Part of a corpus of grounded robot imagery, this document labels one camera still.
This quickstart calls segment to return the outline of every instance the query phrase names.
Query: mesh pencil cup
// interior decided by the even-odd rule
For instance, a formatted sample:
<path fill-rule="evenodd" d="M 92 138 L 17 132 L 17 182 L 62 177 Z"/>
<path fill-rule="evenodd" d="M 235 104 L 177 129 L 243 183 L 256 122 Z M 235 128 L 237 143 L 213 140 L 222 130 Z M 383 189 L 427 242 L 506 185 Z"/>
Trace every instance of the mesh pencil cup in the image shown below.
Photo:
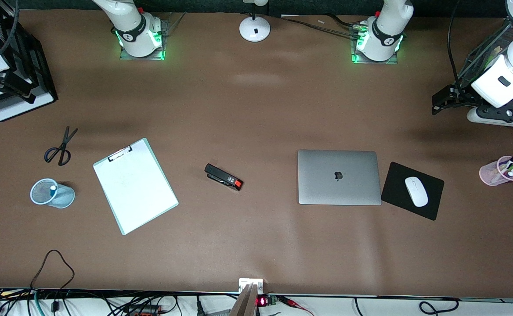
<path fill-rule="evenodd" d="M 503 165 L 510 160 L 512 156 L 502 156 L 499 160 L 484 165 L 479 169 L 479 178 L 488 186 L 498 186 L 499 184 L 513 181 L 513 176 L 508 176 L 506 173 L 501 174 L 505 168 Z"/>
<path fill-rule="evenodd" d="M 38 205 L 66 208 L 75 200 L 75 190 L 53 179 L 45 178 L 32 186 L 30 200 Z"/>

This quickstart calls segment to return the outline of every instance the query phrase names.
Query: scissors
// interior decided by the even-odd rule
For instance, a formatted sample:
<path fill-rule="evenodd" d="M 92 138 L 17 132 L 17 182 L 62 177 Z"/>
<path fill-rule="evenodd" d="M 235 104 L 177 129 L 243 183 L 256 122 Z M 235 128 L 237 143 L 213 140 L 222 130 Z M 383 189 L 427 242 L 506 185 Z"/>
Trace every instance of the scissors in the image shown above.
<path fill-rule="evenodd" d="M 68 163 L 69 160 L 71 159 L 71 153 L 68 150 L 65 150 L 65 147 L 67 146 L 67 143 L 71 140 L 73 135 L 75 135 L 75 133 L 78 130 L 79 130 L 78 128 L 75 128 L 75 130 L 71 133 L 71 135 L 69 135 L 69 126 L 68 126 L 65 129 L 65 134 L 63 136 L 63 142 L 61 143 L 61 145 L 59 147 L 52 147 L 52 148 L 48 149 L 46 151 L 46 153 L 44 154 L 44 160 L 46 160 L 46 162 L 51 162 L 52 159 L 54 158 L 54 156 L 56 156 L 56 154 L 58 154 L 58 152 L 61 151 L 61 156 L 59 158 L 58 165 L 63 166 L 66 163 Z M 67 159 L 64 161 L 63 157 L 65 156 L 66 153 L 67 153 Z"/>

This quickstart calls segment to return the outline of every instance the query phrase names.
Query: clipboard clip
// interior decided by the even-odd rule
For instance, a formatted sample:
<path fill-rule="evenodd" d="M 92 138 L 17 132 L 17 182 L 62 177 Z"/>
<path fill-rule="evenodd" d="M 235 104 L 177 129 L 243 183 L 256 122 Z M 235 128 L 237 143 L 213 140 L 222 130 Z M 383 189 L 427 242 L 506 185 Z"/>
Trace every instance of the clipboard clip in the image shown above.
<path fill-rule="evenodd" d="M 132 151 L 132 145 L 125 146 L 124 148 L 122 148 L 122 149 L 118 150 L 117 152 L 108 156 L 108 161 L 113 162 L 114 160 L 124 156 L 125 154 L 127 154 L 128 152 L 131 152 L 131 151 Z"/>

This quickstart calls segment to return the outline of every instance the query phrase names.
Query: white mouse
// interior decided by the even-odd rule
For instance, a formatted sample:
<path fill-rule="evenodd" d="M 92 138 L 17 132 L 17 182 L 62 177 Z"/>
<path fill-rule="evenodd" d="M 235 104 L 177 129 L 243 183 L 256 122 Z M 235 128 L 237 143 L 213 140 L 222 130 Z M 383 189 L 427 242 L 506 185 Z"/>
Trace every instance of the white mouse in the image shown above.
<path fill-rule="evenodd" d="M 405 179 L 405 186 L 416 207 L 421 208 L 428 204 L 429 197 L 426 195 L 425 186 L 416 176 Z"/>

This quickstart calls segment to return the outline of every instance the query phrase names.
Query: laptop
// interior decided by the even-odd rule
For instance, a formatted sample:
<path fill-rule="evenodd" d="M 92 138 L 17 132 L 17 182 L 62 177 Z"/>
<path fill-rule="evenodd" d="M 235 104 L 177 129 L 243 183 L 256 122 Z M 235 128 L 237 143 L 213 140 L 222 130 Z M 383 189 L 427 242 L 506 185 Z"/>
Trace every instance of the laptop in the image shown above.
<path fill-rule="evenodd" d="M 373 151 L 299 150 L 299 204 L 381 205 Z"/>

